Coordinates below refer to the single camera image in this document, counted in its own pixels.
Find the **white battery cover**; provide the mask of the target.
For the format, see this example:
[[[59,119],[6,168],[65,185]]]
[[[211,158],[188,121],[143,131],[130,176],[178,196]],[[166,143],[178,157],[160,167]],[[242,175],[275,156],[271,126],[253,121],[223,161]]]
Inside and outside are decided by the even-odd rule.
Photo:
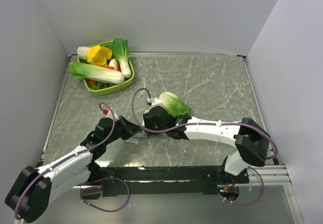
[[[127,143],[132,143],[132,144],[138,144],[139,139],[137,138],[129,138],[128,140],[126,140]]]

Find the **white universal AC remote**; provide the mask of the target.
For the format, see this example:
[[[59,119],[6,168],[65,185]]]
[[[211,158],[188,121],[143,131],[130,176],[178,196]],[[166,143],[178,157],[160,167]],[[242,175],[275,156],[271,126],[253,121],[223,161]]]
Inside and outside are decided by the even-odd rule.
[[[147,138],[148,137],[148,133],[146,131],[142,130],[140,132],[140,136],[141,136],[141,138]]]

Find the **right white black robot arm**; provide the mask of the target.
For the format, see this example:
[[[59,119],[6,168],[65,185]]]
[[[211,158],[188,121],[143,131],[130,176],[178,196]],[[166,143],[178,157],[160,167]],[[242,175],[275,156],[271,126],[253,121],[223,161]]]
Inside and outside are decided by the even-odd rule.
[[[143,114],[143,127],[150,135],[167,134],[177,140],[208,140],[236,148],[224,161],[221,179],[233,182],[248,166],[263,167],[267,160],[270,135],[254,120],[223,123],[181,115],[174,117],[161,106],[154,106]]]

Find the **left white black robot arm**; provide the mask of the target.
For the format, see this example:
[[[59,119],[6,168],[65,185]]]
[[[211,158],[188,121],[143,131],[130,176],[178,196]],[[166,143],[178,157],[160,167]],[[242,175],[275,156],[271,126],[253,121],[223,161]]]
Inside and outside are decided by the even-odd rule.
[[[95,129],[70,153],[38,168],[24,168],[5,204],[14,210],[16,219],[28,223],[37,220],[50,202],[72,187],[97,183],[102,170],[95,161],[106,152],[107,145],[118,139],[128,140],[140,131],[138,125],[124,117],[116,121],[100,119]]]

